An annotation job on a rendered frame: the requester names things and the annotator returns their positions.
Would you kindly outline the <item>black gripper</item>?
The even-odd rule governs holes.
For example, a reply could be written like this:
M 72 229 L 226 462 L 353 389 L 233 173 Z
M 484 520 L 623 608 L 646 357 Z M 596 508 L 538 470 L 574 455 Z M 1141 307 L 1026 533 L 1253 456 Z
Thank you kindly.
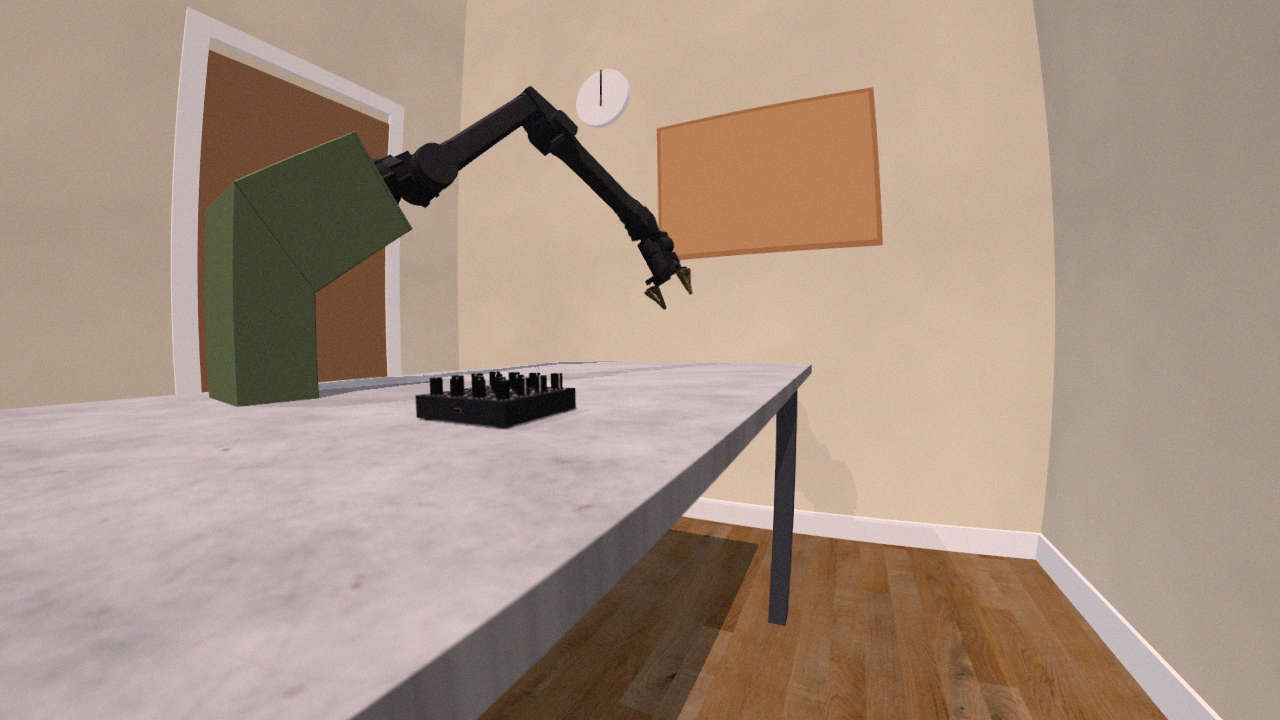
M 667 260 L 666 260 L 666 258 L 664 258 L 664 255 L 663 255 L 662 251 L 653 254 L 652 259 L 646 258 L 645 261 L 646 261 L 646 265 L 649 266 L 649 269 L 650 269 L 650 272 L 653 274 L 652 278 L 649 278 L 648 281 L 645 281 L 645 283 L 646 284 L 652 284 L 652 282 L 653 282 L 653 284 L 655 284 L 655 286 L 652 286 L 644 293 L 649 299 L 652 299 L 657 304 L 659 304 L 660 307 L 663 307 L 664 310 L 667 309 L 664 299 L 663 299 L 663 296 L 660 293 L 660 288 L 658 286 L 663 284 L 666 281 L 669 281 L 671 279 L 669 275 L 675 275 L 675 273 L 678 277 L 678 281 L 681 281 L 681 283 L 684 284 L 685 290 L 687 290 L 690 295 L 692 293 L 692 287 L 691 287 L 691 269 L 690 268 L 681 266 L 680 263 L 669 265 L 667 263 Z M 684 272 L 685 272 L 685 275 L 684 275 Z

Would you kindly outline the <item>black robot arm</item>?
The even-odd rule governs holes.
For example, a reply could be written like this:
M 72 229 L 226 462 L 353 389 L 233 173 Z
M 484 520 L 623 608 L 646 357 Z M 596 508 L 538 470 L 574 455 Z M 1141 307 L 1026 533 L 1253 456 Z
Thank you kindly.
M 527 132 L 532 146 L 544 156 L 550 152 L 564 161 L 620 217 L 632 241 L 641 240 L 637 249 L 645 260 L 664 251 L 669 265 L 680 263 L 676 252 L 672 252 L 673 240 L 667 232 L 659 231 L 652 211 L 630 196 L 573 137 L 579 126 L 564 111 L 553 108 L 532 86 L 454 135 L 452 141 L 445 140 L 442 145 L 424 143 L 412 155 L 406 151 L 396 158 L 388 155 L 372 161 L 398 205 L 403 195 L 406 202 L 428 208 L 442 190 L 453 183 L 462 168 L 520 126 Z

